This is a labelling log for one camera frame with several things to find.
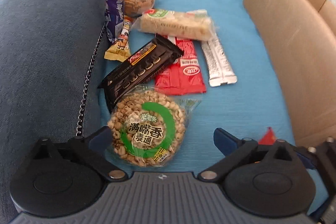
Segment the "brown cookie packet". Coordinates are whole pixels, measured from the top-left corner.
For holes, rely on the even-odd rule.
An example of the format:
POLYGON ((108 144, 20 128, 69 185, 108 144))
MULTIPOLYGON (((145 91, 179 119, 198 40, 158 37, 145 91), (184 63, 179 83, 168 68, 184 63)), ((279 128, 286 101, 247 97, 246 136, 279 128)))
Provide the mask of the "brown cookie packet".
POLYGON ((124 0, 124 13, 130 17, 142 15, 152 9, 156 0, 124 0))

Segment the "purple snack packet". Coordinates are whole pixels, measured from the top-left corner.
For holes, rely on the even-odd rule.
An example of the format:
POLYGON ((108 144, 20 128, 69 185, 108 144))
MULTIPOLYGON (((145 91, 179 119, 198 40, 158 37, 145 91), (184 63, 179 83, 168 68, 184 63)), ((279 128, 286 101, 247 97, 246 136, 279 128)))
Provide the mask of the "purple snack packet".
POLYGON ((113 45, 121 33, 124 18, 124 0, 105 0, 105 29, 109 45, 113 45))

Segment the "open cardboard box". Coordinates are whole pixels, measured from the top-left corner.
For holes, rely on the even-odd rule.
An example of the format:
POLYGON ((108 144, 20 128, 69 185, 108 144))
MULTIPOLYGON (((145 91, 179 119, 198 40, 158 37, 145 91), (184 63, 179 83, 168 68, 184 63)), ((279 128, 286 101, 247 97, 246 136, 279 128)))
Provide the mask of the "open cardboard box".
POLYGON ((331 0, 244 0, 272 61, 295 142, 335 137, 335 5, 331 0))

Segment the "round puffed grain cake packet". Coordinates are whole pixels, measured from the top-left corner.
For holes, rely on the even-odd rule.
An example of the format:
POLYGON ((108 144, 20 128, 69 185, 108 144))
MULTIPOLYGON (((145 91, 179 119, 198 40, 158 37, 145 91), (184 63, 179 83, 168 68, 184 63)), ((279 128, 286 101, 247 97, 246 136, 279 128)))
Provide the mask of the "round puffed grain cake packet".
POLYGON ((139 167, 162 167, 178 152, 198 96, 170 96, 138 85, 114 107, 108 127, 113 153, 139 167))

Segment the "yellow candy wrapper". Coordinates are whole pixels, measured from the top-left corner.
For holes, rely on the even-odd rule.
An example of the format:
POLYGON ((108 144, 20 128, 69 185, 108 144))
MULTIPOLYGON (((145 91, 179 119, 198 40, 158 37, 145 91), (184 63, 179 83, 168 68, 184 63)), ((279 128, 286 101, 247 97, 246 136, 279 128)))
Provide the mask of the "yellow candy wrapper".
POLYGON ((129 33, 132 24, 133 18, 127 15, 124 16, 121 33, 117 37, 115 43, 106 50, 104 59, 123 62, 131 56, 129 33))

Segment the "white rice cracker packet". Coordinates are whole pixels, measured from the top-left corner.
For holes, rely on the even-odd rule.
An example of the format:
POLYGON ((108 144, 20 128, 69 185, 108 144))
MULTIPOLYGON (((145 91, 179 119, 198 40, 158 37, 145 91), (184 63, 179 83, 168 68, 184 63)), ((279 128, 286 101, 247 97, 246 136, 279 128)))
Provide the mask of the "white rice cracker packet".
POLYGON ((197 41, 207 41, 216 35, 215 24, 206 10, 149 9, 135 20, 132 28, 144 33, 197 41))

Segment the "small red candy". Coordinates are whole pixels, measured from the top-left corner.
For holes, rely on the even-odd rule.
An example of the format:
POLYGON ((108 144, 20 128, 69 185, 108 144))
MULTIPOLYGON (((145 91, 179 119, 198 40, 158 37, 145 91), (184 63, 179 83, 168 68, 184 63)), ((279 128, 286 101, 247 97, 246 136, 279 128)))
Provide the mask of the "small red candy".
POLYGON ((258 141, 258 144, 260 144, 260 145, 273 145, 276 140, 277 140, 276 135, 275 135, 272 127, 268 127, 266 133, 258 141))

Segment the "silver stick sachet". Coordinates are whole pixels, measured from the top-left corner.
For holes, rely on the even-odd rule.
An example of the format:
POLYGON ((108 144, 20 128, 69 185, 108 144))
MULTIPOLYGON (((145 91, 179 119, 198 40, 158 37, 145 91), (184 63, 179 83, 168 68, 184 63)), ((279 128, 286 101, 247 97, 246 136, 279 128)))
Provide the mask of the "silver stick sachet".
POLYGON ((207 63, 211 87, 237 83, 238 78, 217 35, 214 35, 209 41, 201 42, 201 48, 207 63))

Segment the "blue fan-pattern sofa cover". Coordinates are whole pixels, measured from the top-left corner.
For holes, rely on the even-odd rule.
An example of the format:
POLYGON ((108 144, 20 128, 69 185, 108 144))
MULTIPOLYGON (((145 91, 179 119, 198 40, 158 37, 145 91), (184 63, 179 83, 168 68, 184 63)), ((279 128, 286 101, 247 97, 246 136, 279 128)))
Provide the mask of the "blue fan-pattern sofa cover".
POLYGON ((180 61, 185 72, 199 69, 192 78, 200 79, 204 88, 183 96, 191 100, 195 111, 182 150, 164 167, 165 171, 197 172, 216 162, 221 156, 213 144, 217 127, 239 138, 259 138, 266 127, 271 127, 277 137, 303 146, 335 134, 335 119, 327 118, 319 106, 301 108, 303 136, 292 127, 278 81, 286 71, 274 71, 271 54, 243 0, 158 0, 155 8, 160 12, 201 9, 213 19, 217 31, 213 40, 188 43, 187 47, 197 53, 191 61, 180 61))

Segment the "red snack sachet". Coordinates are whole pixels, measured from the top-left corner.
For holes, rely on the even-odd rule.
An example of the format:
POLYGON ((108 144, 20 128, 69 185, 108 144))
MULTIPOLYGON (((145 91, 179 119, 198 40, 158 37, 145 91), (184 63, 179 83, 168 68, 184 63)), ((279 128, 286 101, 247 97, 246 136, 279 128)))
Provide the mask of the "red snack sachet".
POLYGON ((178 58, 155 77, 155 88, 171 96, 206 92, 201 67, 192 40, 165 36, 184 51, 178 58))

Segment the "black biscuit packet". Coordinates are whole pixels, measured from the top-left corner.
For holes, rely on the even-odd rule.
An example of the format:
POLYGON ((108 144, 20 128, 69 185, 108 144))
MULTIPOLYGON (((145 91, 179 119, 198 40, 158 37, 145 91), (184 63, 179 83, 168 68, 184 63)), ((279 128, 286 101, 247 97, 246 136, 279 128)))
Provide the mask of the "black biscuit packet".
POLYGON ((169 39, 156 35, 136 53, 115 67, 100 83, 106 106, 111 113, 118 101, 135 86, 155 77, 184 55, 169 39))

